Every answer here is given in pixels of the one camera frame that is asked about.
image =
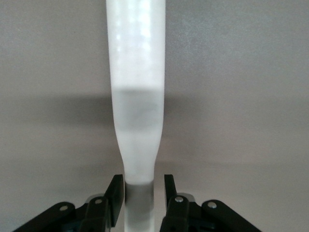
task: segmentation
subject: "translucent plastic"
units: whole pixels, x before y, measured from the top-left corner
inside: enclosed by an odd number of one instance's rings
[[[126,232],[153,232],[163,126],[165,0],[107,0],[113,117],[125,169]]]

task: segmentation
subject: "metal screw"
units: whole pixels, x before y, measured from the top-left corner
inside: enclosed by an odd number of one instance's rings
[[[102,200],[101,200],[101,199],[96,199],[96,200],[95,200],[95,204],[100,204],[100,203],[102,203]]]
[[[208,202],[207,206],[212,209],[217,208],[217,204],[215,202]]]
[[[65,211],[65,210],[67,210],[68,209],[68,206],[67,205],[64,205],[64,206],[62,206],[62,207],[60,207],[60,211]]]
[[[182,197],[176,197],[176,198],[175,198],[175,201],[176,201],[176,202],[183,202],[183,198],[182,198]]]

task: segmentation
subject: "bottle body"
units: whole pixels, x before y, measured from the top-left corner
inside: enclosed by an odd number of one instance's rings
[[[165,0],[106,0],[112,107],[126,181],[125,232],[154,232],[163,126]]]

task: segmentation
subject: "gray wall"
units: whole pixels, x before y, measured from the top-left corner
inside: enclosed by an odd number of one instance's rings
[[[0,231],[122,173],[103,0],[0,0]],[[155,173],[262,231],[309,228],[309,1],[167,0]],[[122,231],[123,215],[114,231]]]

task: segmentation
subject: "black plastic part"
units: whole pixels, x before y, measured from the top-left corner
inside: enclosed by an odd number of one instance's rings
[[[164,175],[164,183],[165,183],[165,204],[166,209],[169,206],[169,200],[177,195],[175,181],[173,175]]]
[[[111,226],[115,227],[125,196],[124,181],[122,175],[114,175],[104,197],[108,199],[111,209]]]
[[[115,175],[104,196],[77,209],[69,202],[57,203],[14,232],[109,232],[116,225],[123,199],[123,176]]]
[[[60,223],[75,218],[75,206],[69,202],[60,202],[22,225],[14,232],[43,232],[47,228],[58,227]]]
[[[184,196],[174,195],[169,199],[166,216],[162,221],[160,231],[187,232],[188,231],[189,201]]]
[[[178,196],[173,175],[165,175],[164,180],[167,214],[160,232],[261,232],[221,201],[206,201],[201,207]],[[176,201],[177,196],[183,201]]]
[[[216,208],[208,207],[208,203],[212,202],[216,204]],[[232,231],[232,232],[261,232],[254,225],[228,207],[221,201],[218,200],[210,200],[206,201],[202,204],[203,212],[206,215],[210,215],[214,217],[218,224],[220,225],[220,229],[224,231]]]

